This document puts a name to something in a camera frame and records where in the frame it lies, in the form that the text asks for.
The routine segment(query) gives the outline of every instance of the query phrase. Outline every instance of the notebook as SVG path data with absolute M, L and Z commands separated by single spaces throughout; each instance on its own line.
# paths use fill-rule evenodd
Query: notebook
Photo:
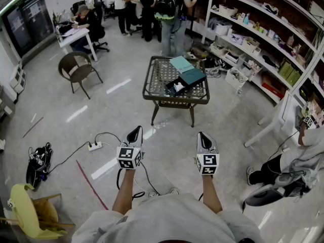
M 188 60 L 184 57 L 179 56 L 173 59 L 170 59 L 170 63 L 182 74 L 188 70 L 193 69 L 194 67 L 190 64 Z

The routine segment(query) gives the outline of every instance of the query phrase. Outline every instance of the paper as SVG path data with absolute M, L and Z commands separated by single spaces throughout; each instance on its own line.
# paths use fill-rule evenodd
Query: paper
M 182 74 L 188 70 L 193 69 L 194 67 L 187 61 L 184 57 L 176 57 L 170 59 L 170 63 Z
M 68 37 L 70 35 L 73 35 L 75 34 L 76 32 L 78 32 L 80 29 L 69 29 L 66 33 L 64 33 L 62 36 L 63 37 Z

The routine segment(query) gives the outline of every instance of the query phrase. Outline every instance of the bottle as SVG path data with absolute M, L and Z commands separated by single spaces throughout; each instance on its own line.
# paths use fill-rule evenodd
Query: bottle
M 291 36 L 288 38 L 287 45 L 289 45 L 290 47 L 292 47 L 293 44 L 294 44 L 294 35 L 291 35 Z

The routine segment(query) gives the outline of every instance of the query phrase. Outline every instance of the white shelf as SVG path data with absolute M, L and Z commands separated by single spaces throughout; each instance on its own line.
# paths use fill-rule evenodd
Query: white shelf
M 236 69 L 238 69 L 237 64 L 235 64 L 233 61 L 226 58 L 225 55 L 219 55 L 219 54 L 217 54 L 217 53 L 215 53 L 213 51 L 211 51 L 211 53 L 213 53 L 217 57 L 221 58 L 223 61 L 225 61 L 226 63 L 228 63 L 232 67 L 235 67 Z M 275 95 L 274 93 L 270 92 L 268 89 L 266 89 L 266 88 L 264 88 L 262 86 L 262 79 L 261 79 L 261 74 L 260 73 L 256 74 L 253 77 L 252 82 L 255 83 L 261 90 L 263 90 L 273 101 L 275 101 L 276 103 L 279 103 L 280 98 L 277 95 Z
M 308 11 L 306 11 L 304 8 L 302 8 L 299 4 L 297 4 L 293 0 L 284 0 L 291 6 L 295 7 L 299 12 L 303 13 L 306 17 L 308 17 L 314 24 L 316 24 L 319 28 L 324 30 L 324 26 L 314 17 L 312 16 Z
M 231 18 L 230 16 L 228 15 L 224 15 L 224 14 L 221 14 L 215 10 L 211 10 L 212 13 L 216 14 L 216 15 L 219 15 L 221 17 L 224 17 L 226 18 L 227 20 L 230 20 L 242 27 L 244 27 L 245 29 L 248 29 L 249 31 L 253 32 L 254 34 L 256 34 L 257 36 L 259 36 L 260 38 L 264 39 L 266 42 L 269 42 L 271 45 L 273 45 L 277 50 L 279 50 L 281 53 L 283 53 L 291 62 L 293 62 L 302 72 L 305 71 L 305 68 L 300 65 L 297 60 L 295 58 L 293 58 L 287 51 L 285 51 L 284 49 L 282 49 L 277 42 L 275 42 L 275 40 L 267 37 L 266 35 L 262 34 L 261 32 L 257 31 L 256 29 L 254 28 L 250 28 L 248 25 L 246 25 L 245 23 L 242 23 L 242 22 L 239 22 L 238 20 L 235 20 L 233 18 Z
M 265 92 L 273 101 L 275 101 L 276 103 L 280 102 L 280 98 L 277 95 L 262 86 L 262 78 L 260 73 L 254 76 L 252 82 L 255 83 L 263 92 Z
M 264 61 L 264 59 L 262 58 L 262 51 L 259 54 L 259 56 L 256 56 L 250 51 L 248 51 L 246 48 L 244 48 L 242 45 L 232 42 L 227 36 L 219 36 L 219 35 L 216 36 L 222 38 L 223 40 L 227 41 L 228 43 L 242 50 L 244 53 L 248 54 L 250 57 L 254 58 L 257 62 L 259 62 L 262 66 L 264 66 L 269 72 L 271 72 L 274 76 L 276 76 L 285 86 L 287 86 L 289 89 L 292 88 L 292 86 L 289 85 L 289 83 L 281 75 L 279 75 L 275 67 L 270 66 L 268 63 Z
M 312 81 L 312 84 L 317 88 L 317 90 L 320 92 L 320 94 L 324 97 L 324 91 L 320 85 L 314 81 L 313 77 L 310 76 L 309 79 Z
M 297 37 L 299 37 L 307 46 L 310 47 L 311 50 L 313 50 L 314 52 L 316 52 L 315 47 L 312 45 L 312 43 L 301 33 L 299 33 L 292 25 L 287 24 L 286 22 L 282 21 L 279 17 L 277 17 L 276 15 L 272 14 L 271 12 L 265 10 L 264 8 L 262 8 L 261 6 L 256 5 L 255 3 L 253 3 L 250 0 L 238 0 L 241 1 L 249 6 L 252 6 L 256 9 L 258 9 L 259 11 L 265 13 L 266 15 L 270 16 L 271 18 L 275 19 L 277 22 L 281 23 L 283 26 L 285 26 L 286 28 L 288 28 L 289 30 L 291 30 Z

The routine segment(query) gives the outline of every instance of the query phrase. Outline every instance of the gray shirt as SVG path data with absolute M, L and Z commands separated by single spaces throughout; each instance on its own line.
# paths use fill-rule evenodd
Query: gray shirt
M 263 243 L 257 226 L 238 211 L 212 212 L 190 193 L 156 196 L 125 215 L 94 212 L 75 232 L 72 243 L 234 243 L 243 238 Z

